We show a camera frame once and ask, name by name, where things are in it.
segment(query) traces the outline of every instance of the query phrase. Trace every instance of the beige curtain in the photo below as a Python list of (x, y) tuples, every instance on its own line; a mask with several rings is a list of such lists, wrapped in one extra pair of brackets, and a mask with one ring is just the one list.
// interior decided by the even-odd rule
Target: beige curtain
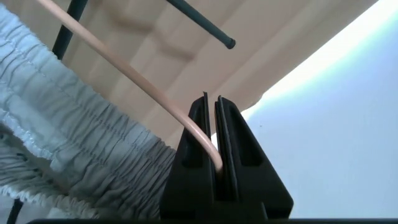
[[(32, 0), (0, 1), (52, 48), (58, 20)], [(55, 2), (66, 10), (70, 0)], [(207, 91), (213, 114), (218, 95), (241, 110), (253, 105), (376, 0), (188, 2), (236, 39), (235, 48), (228, 50), (164, 0), (89, 0), (80, 22), (187, 113)], [(181, 125), (78, 38), (63, 63), (132, 119), (178, 145)]]

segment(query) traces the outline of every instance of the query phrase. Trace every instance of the black strap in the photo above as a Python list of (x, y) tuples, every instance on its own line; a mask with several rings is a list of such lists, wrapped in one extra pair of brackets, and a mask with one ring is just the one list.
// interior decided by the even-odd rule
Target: black strap
[(17, 222), (18, 214), (24, 205), (19, 199), (14, 200), (10, 215), (8, 216), (7, 224), (15, 224)]

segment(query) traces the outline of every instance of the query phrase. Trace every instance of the ruched fabric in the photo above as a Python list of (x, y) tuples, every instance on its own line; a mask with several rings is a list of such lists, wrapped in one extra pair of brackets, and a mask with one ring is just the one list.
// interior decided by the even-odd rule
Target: ruched fabric
[(99, 216), (159, 217), (175, 151), (84, 84), (4, 5), (0, 122)]

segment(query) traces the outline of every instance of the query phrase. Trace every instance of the metal rod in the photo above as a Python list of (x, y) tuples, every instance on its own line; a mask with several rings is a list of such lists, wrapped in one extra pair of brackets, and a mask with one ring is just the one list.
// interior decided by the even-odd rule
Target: metal rod
[[(72, 0), (68, 7), (68, 14), (76, 21), (79, 21), (86, 4), (87, 0)], [(59, 60), (62, 60), (63, 56), (65, 55), (72, 35), (72, 32), (70, 32), (68, 28), (66, 28), (64, 25), (61, 26), (60, 32), (58, 32), (57, 39), (55, 40), (54, 46), (52, 48), (52, 52)]]
[(228, 49), (232, 49), (235, 46), (235, 40), (226, 35), (222, 30), (210, 22), (206, 17), (200, 14), (195, 8), (189, 5), (184, 0), (166, 0), (171, 5), (176, 7), (179, 11), (188, 16), (191, 20), (196, 22), (199, 26), (204, 28), (213, 37), (216, 37), (221, 41)]

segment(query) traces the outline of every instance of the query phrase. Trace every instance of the beige wall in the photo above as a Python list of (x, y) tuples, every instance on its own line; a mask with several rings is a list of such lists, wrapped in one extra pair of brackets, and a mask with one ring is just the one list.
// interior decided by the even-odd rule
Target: beige wall
[[(52, 47), (59, 21), (35, 1), (0, 1)], [(218, 95), (241, 110), (253, 105), (375, 1), (189, 0), (236, 39), (233, 50), (163, 0), (90, 0), (81, 23), (186, 112), (207, 91), (213, 114)], [(56, 2), (67, 9), (70, 1)], [(178, 144), (181, 125), (86, 44), (73, 38), (63, 62), (131, 118)]]

